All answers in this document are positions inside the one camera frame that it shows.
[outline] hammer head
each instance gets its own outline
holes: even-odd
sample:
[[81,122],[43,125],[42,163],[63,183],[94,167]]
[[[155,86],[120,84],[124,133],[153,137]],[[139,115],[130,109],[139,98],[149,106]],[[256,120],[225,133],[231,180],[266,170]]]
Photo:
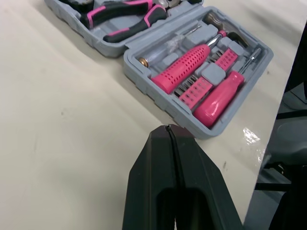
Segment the hammer head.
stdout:
[[214,25],[219,30],[226,31],[227,37],[229,37],[233,41],[236,41],[243,48],[248,47],[249,44],[245,39],[245,37],[241,34],[241,32],[237,28],[235,28],[230,22],[223,21],[223,19],[219,17],[218,14],[211,11],[208,14],[206,14],[203,21],[207,24]]

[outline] white table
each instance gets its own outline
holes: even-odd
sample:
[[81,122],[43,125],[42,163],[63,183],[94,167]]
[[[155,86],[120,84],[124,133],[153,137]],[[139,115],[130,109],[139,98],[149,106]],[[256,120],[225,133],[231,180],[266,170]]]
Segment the white table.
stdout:
[[[224,133],[199,145],[243,221],[306,20],[303,1],[207,0],[275,57]],[[0,1],[0,229],[119,230],[129,171],[173,123],[43,0]]]

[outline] black rubber grip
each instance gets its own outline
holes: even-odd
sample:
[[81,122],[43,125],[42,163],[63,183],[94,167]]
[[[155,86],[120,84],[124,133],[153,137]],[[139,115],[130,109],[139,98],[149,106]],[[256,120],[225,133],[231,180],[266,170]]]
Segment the black rubber grip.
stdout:
[[94,0],[86,0],[84,2],[77,2],[74,0],[59,0],[69,6],[71,6],[74,10],[78,11],[79,13],[88,13],[92,11],[94,8]]
[[142,15],[152,7],[152,0],[107,1],[104,5],[81,15],[80,21],[88,29],[110,20],[127,15]]
[[158,20],[166,19],[166,17],[166,10],[160,5],[155,5],[140,22],[130,28],[112,32],[106,35],[103,40],[110,43],[121,42],[137,34],[138,32],[148,29],[153,23],[157,22]]

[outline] pliers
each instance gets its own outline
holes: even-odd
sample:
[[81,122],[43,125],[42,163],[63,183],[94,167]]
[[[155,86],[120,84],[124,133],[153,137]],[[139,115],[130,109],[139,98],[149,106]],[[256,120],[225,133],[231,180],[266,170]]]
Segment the pliers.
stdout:
[[134,26],[106,35],[103,39],[110,43],[123,41],[140,31],[148,29],[156,21],[166,19],[166,10],[180,3],[180,0],[105,1],[102,6],[93,9],[94,0],[86,0],[82,3],[75,0],[59,1],[78,11],[81,14],[81,23],[88,29],[115,17],[145,14],[144,18]]
[[186,130],[152,131],[128,180],[122,230],[243,230],[217,166]]

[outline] gray plastic case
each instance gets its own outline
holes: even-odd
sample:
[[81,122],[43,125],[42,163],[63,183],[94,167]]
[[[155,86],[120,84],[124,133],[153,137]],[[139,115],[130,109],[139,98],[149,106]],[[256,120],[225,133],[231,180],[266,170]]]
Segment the gray plastic case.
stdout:
[[[105,0],[95,0],[94,7],[100,6],[104,1]],[[180,5],[167,11],[167,19],[157,21],[151,28],[122,42],[107,43],[103,40],[106,34],[118,29],[130,27],[136,24],[142,16],[114,18],[102,23],[93,30],[88,30],[79,21],[80,14],[69,5],[59,2],[58,0],[45,0],[45,2],[59,18],[67,22],[90,46],[97,49],[104,56],[115,58],[124,53],[125,75],[135,83],[139,90],[152,98],[160,109],[166,111],[175,122],[181,127],[185,127],[196,138],[200,139],[214,137],[223,132],[273,58],[273,52],[270,48],[215,7],[202,7],[200,4],[191,5],[187,1],[183,1]],[[262,52],[243,74],[245,77],[243,86],[239,87],[236,96],[214,126],[209,129],[193,116],[193,111],[182,101],[174,94],[166,94],[151,81],[151,78],[158,75],[165,69],[166,65],[173,62],[174,57],[180,57],[186,53],[191,44],[195,46],[203,44],[215,36],[217,31],[216,28],[213,28],[212,25],[208,26],[202,21],[204,16],[211,11],[217,13],[224,20],[231,22],[249,43],[248,48],[244,49],[243,54],[240,53],[233,67],[224,73],[226,76],[232,70],[239,70],[243,66],[246,58],[248,58],[256,48],[261,48]],[[186,41],[184,40],[181,46],[179,46],[173,54],[170,54],[169,57],[161,57],[161,59],[150,68],[146,68],[138,61],[139,58],[159,48],[176,35],[181,35],[195,28],[198,24],[203,26],[201,30],[197,30],[197,33],[192,33],[190,38],[186,38]],[[236,45],[229,41],[229,39],[222,39],[217,46],[211,50],[211,53],[219,50],[225,52],[228,48],[235,46]],[[200,76],[208,66],[208,63],[201,65],[194,72],[195,75]]]

